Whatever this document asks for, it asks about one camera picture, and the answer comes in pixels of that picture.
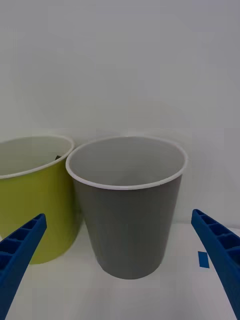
white backdrop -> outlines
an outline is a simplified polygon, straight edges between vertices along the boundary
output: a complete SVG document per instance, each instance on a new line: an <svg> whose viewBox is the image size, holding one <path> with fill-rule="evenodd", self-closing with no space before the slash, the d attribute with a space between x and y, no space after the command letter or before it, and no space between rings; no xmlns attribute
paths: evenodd
<svg viewBox="0 0 240 320"><path fill-rule="evenodd" d="M0 139L171 138L175 211L240 226L239 0L1 0Z"/></svg>

white table surface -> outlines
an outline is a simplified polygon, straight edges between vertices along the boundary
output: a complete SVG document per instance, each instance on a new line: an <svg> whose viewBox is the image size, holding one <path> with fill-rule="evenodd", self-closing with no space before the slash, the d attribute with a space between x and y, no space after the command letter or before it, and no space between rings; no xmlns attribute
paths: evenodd
<svg viewBox="0 0 240 320"><path fill-rule="evenodd" d="M198 251L205 249L194 228L173 224L160 267L122 280L98 265L83 225L63 256L28 266L6 319L236 320L212 262L201 268Z"/></svg>

plastic bin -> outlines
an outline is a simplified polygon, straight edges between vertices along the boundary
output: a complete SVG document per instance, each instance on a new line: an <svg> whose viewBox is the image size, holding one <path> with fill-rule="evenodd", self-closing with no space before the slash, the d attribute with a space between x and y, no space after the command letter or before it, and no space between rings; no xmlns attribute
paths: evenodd
<svg viewBox="0 0 240 320"><path fill-rule="evenodd" d="M71 139L42 135L0 143L0 235L5 238L44 213L47 230L31 263L64 253L78 232L74 187L65 163Z"/></svg>
<svg viewBox="0 0 240 320"><path fill-rule="evenodd" d="M120 136L81 145L67 158L96 259L137 279L160 265L187 154L176 143Z"/></svg>

blue tape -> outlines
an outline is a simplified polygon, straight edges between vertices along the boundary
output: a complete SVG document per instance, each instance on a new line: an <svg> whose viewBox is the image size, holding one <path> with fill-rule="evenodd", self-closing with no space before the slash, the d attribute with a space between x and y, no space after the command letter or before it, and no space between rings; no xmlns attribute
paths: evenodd
<svg viewBox="0 0 240 320"><path fill-rule="evenodd" d="M202 268L209 268L209 258L207 252L198 251L199 265Z"/></svg>

